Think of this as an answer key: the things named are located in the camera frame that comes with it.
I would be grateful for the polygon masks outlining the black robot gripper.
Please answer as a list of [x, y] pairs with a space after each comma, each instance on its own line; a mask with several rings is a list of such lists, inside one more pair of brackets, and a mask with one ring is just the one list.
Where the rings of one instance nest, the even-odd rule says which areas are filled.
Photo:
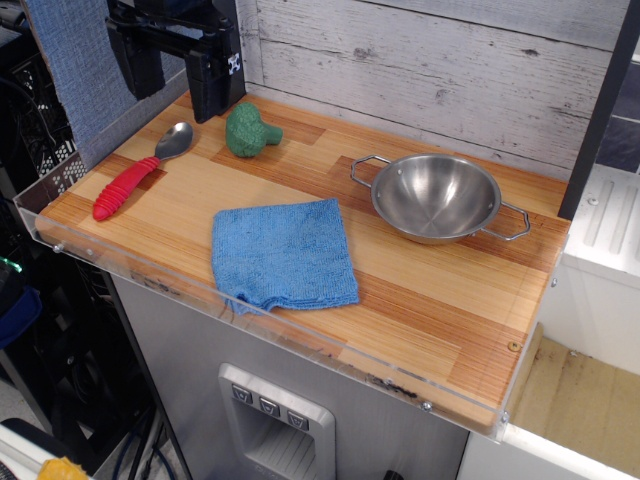
[[204, 123], [244, 95], [235, 25], [213, 1], [109, 1], [106, 28], [136, 99], [165, 86], [160, 53], [185, 57], [194, 119]]

